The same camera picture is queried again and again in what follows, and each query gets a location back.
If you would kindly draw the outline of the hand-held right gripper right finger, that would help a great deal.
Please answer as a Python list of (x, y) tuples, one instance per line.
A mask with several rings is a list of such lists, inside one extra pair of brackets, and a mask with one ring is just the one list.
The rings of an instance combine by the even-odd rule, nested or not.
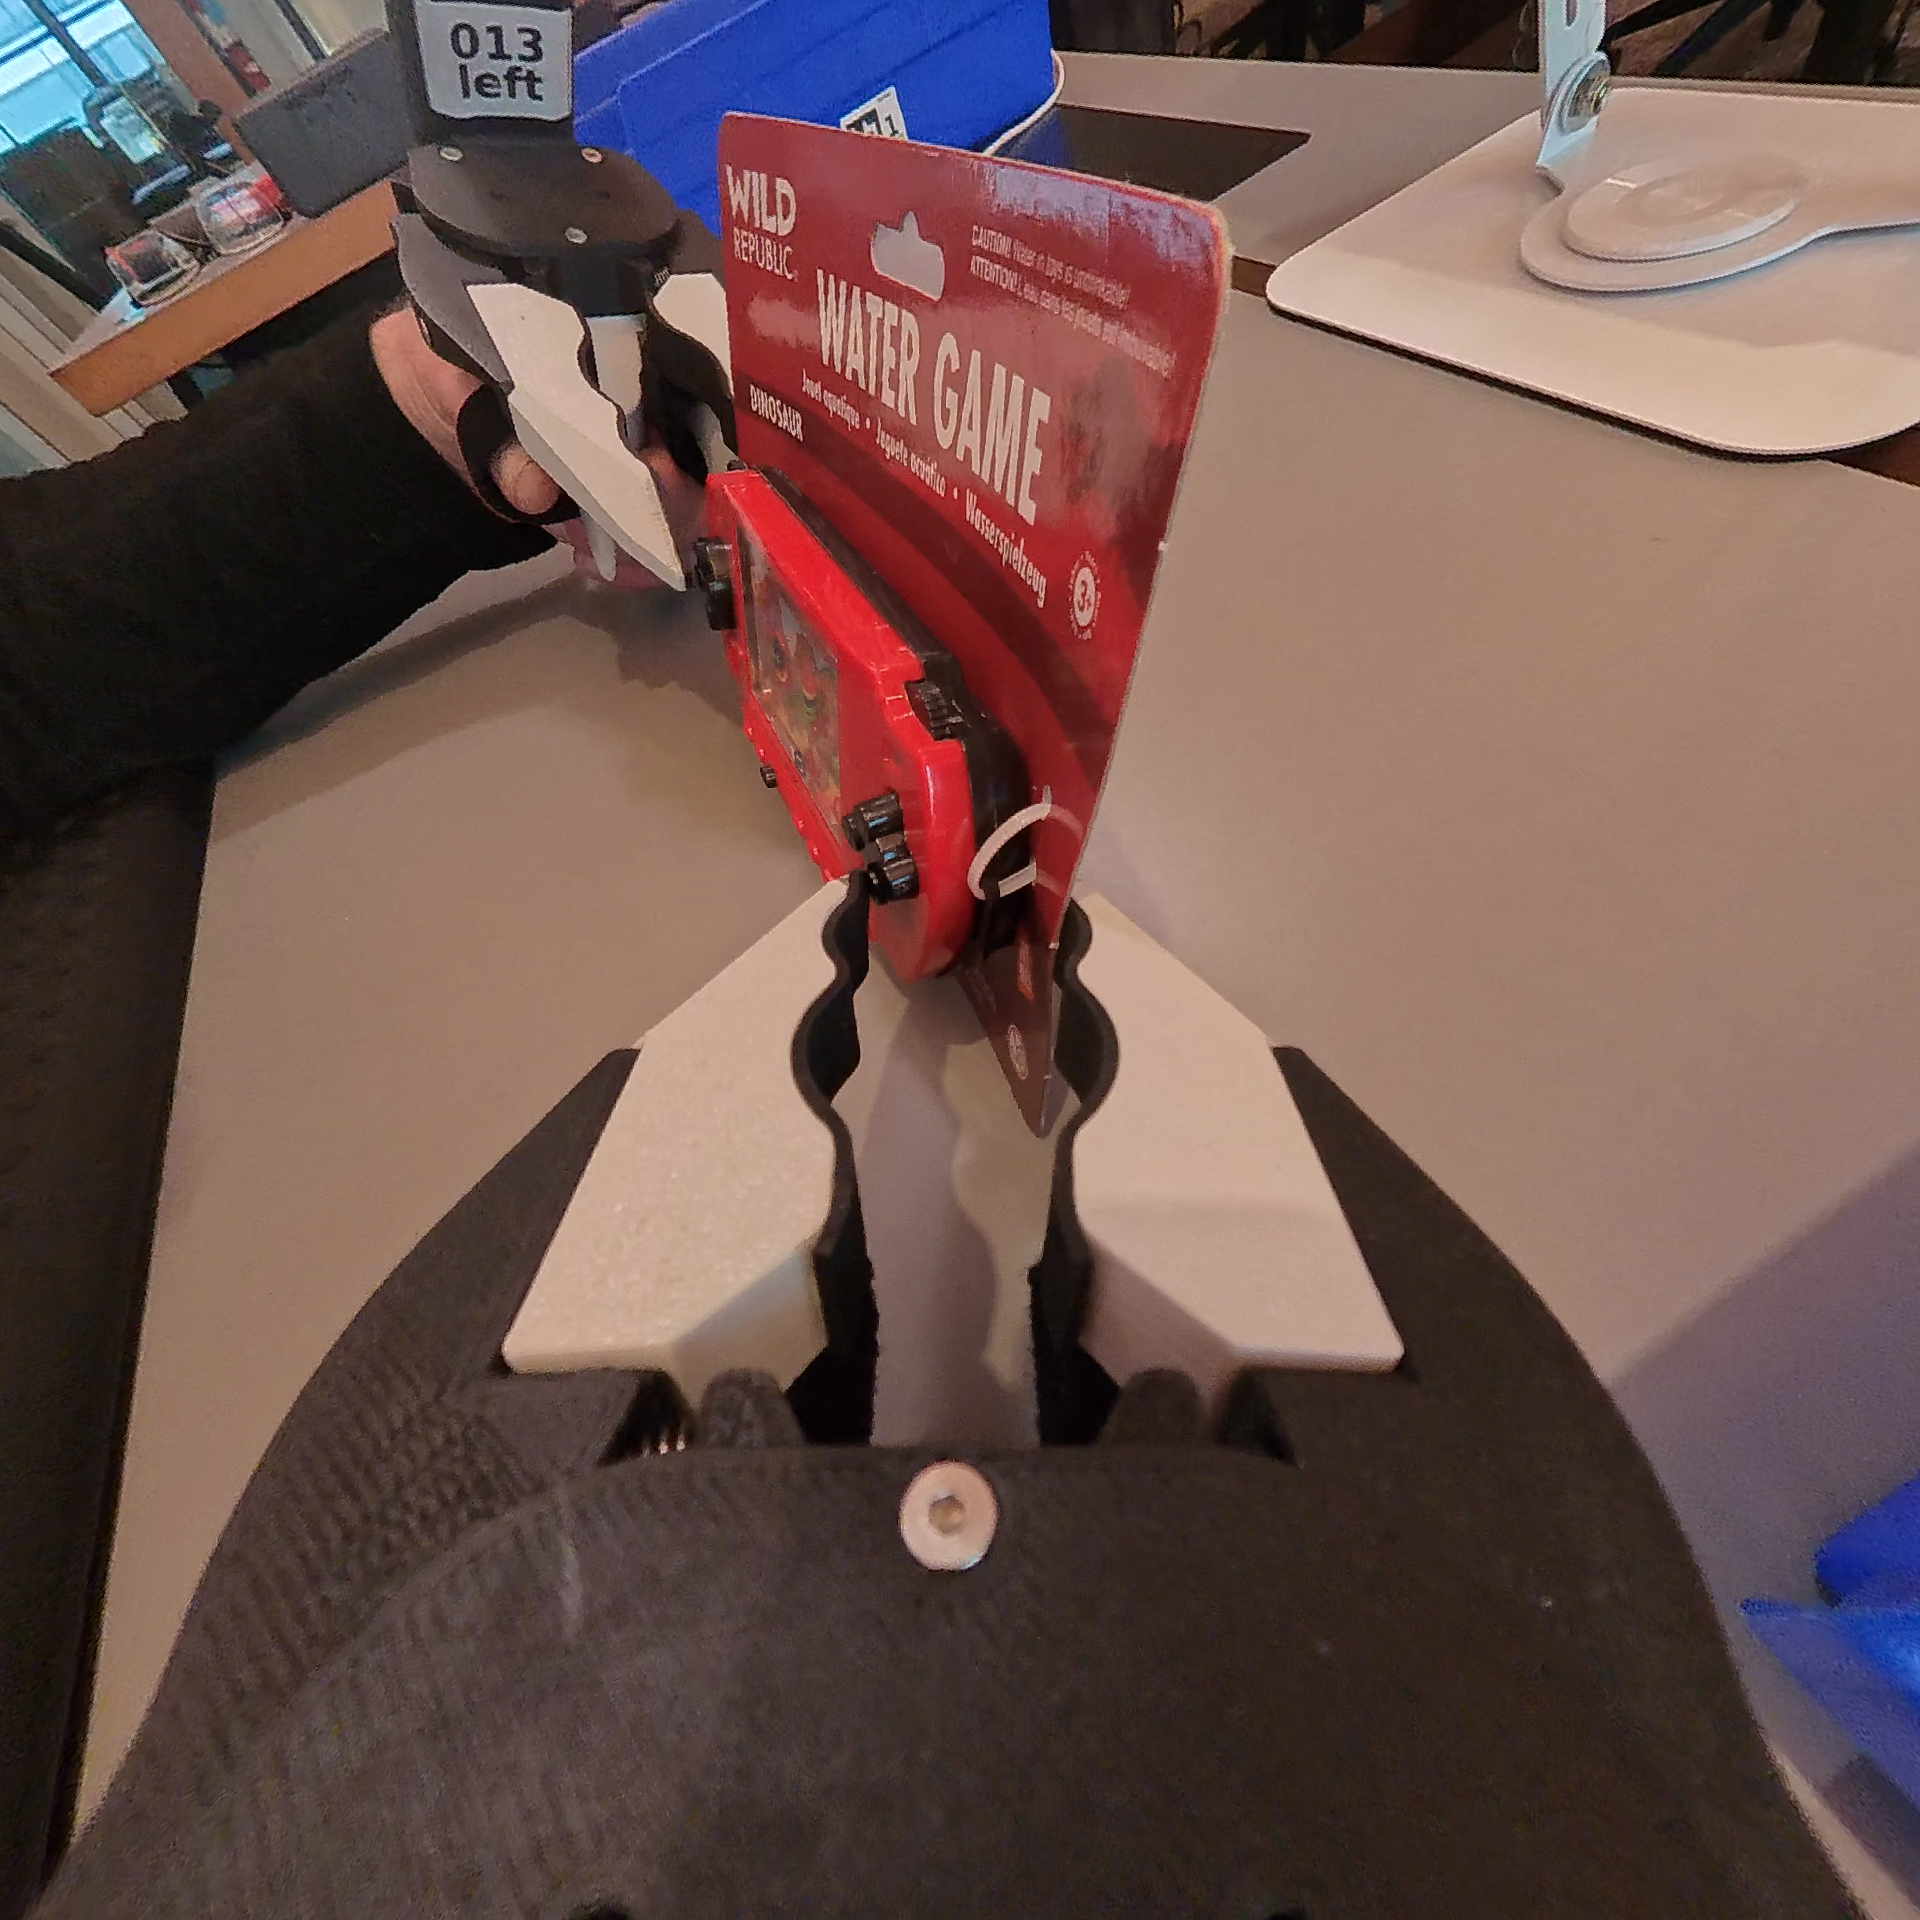
[(1269, 1038), (1104, 896), (1067, 906), (1054, 992), (1071, 1115), (1032, 1262), (1040, 1438), (1090, 1444), (1144, 1369), (1205, 1419), (1247, 1369), (1397, 1369)]

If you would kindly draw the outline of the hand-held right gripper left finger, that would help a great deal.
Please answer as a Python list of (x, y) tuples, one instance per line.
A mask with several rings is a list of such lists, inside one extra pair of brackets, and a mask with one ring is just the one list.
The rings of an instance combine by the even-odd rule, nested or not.
[(871, 896), (831, 883), (654, 1018), (501, 1343), (519, 1379), (770, 1369), (806, 1438), (878, 1419), (878, 1274), (850, 1131)]

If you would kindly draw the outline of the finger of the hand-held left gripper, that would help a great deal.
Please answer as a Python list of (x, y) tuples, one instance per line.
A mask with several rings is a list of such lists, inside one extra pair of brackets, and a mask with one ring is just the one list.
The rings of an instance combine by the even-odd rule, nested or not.
[(584, 513), (593, 569), (612, 577), (634, 558), (686, 593), (695, 469), (642, 425), (648, 282), (621, 286), (612, 318), (581, 318), (519, 282), (485, 282), (473, 304), (509, 369), (519, 445)]
[(584, 369), (634, 453), (662, 445), (686, 479), (741, 462), (726, 295), (718, 277), (584, 268)]

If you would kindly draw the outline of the red handheld toy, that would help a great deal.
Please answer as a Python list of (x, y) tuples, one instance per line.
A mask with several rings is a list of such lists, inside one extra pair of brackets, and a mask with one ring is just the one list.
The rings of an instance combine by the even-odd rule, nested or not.
[(1218, 322), (1209, 205), (726, 116), (741, 468), (704, 584), (764, 781), (898, 982), (962, 976), (1032, 1131)]

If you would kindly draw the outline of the person's left forearm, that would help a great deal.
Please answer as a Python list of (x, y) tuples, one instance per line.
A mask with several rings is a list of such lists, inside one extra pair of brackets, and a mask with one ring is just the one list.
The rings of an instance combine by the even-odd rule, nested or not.
[(551, 551), (476, 499), (347, 318), (190, 415), (0, 484), (0, 821), (200, 761), (451, 577)]

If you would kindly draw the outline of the person's left hand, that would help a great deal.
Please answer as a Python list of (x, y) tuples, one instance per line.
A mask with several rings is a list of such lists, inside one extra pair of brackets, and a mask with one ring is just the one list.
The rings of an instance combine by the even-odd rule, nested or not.
[[(410, 304), (392, 304), (370, 322), (370, 357), (385, 379), (392, 406), (404, 410), (404, 425), (463, 479), (457, 406), (485, 379), (463, 378), (457, 361), (437, 357)], [(637, 462), (654, 469), (674, 551), (686, 556), (695, 536), (711, 536), (704, 484), (691, 484), (662, 439), (642, 439)], [(519, 513), (551, 513), (562, 499), (553, 479), (519, 439), (509, 439), (497, 453), (497, 489)]]

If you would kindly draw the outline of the blue plastic bin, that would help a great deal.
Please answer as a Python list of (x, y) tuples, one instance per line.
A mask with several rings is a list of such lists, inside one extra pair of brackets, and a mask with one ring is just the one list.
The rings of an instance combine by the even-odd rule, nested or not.
[(1920, 1476), (1813, 1559), (1819, 1603), (1744, 1600), (1744, 1622), (1920, 1804)]
[(581, 47), (570, 58), (570, 131), (584, 152), (624, 152), (624, 116), (621, 116), (621, 88), (642, 74), (642, 33), (637, 18), (624, 18), (621, 27), (596, 33), (593, 47)]

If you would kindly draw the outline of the black storage crate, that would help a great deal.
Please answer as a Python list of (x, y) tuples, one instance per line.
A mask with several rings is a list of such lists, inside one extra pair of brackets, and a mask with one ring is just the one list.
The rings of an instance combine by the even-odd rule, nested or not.
[(334, 58), (231, 116), (231, 131), (302, 219), (340, 208), (397, 174), (410, 152), (392, 33), (370, 27), (347, 44)]

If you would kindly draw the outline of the blue bin with tag sticker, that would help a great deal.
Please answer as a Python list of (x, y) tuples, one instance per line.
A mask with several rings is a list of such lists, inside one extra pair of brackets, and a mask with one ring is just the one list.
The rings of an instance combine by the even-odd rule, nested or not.
[(1054, 88), (1044, 0), (674, 0), (637, 33), (634, 153), (711, 224), (726, 116), (991, 152)]

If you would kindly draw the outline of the black desk mat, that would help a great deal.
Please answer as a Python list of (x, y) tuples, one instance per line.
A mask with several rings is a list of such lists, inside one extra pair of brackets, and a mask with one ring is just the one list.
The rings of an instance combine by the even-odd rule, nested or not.
[(1307, 152), (1307, 131), (1054, 104), (999, 153), (1032, 165), (1152, 185), (1184, 205), (1218, 205), (1225, 191), (1234, 191), (1238, 177), (1262, 174), (1294, 152)]

